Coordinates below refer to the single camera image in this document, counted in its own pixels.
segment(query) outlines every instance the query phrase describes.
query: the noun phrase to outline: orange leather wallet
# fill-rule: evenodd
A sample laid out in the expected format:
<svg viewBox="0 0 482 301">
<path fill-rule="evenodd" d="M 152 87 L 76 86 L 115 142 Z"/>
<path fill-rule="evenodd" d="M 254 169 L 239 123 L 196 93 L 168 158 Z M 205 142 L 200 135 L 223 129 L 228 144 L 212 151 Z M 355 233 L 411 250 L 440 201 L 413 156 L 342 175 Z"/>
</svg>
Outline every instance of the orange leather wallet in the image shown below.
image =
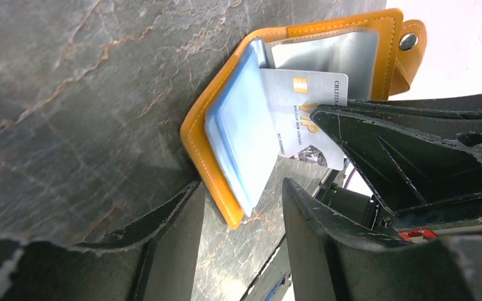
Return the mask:
<svg viewBox="0 0 482 301">
<path fill-rule="evenodd" d="M 189 111 L 180 130 L 182 143 L 232 229 L 239 226 L 244 212 L 236 202 L 206 136 L 204 129 L 206 111 L 224 87 L 247 45 L 253 39 L 260 37 L 266 43 L 291 38 L 301 41 L 347 28 L 365 28 L 379 35 L 370 98 L 387 100 L 389 95 L 409 90 L 426 48 L 426 29 L 418 20 L 403 22 L 403 14 L 399 9 L 386 9 L 315 23 L 258 29 L 248 34 Z M 409 36 L 413 39 L 404 41 Z"/>
</svg>

